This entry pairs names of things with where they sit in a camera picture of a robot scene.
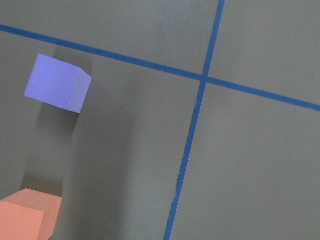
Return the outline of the orange foam block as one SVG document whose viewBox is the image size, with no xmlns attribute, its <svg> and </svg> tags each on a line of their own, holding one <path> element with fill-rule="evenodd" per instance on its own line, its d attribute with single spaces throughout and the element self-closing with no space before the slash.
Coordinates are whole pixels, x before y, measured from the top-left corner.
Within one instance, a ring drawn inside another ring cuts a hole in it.
<svg viewBox="0 0 320 240">
<path fill-rule="evenodd" d="M 23 189 L 0 201 L 2 240 L 48 240 L 55 231 L 63 198 Z"/>
</svg>

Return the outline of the purple foam block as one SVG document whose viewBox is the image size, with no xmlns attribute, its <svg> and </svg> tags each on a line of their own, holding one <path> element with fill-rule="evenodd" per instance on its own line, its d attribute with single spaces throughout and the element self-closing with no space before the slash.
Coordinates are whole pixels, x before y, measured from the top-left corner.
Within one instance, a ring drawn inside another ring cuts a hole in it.
<svg viewBox="0 0 320 240">
<path fill-rule="evenodd" d="M 38 54 L 24 95 L 79 114 L 91 81 L 80 67 Z"/>
</svg>

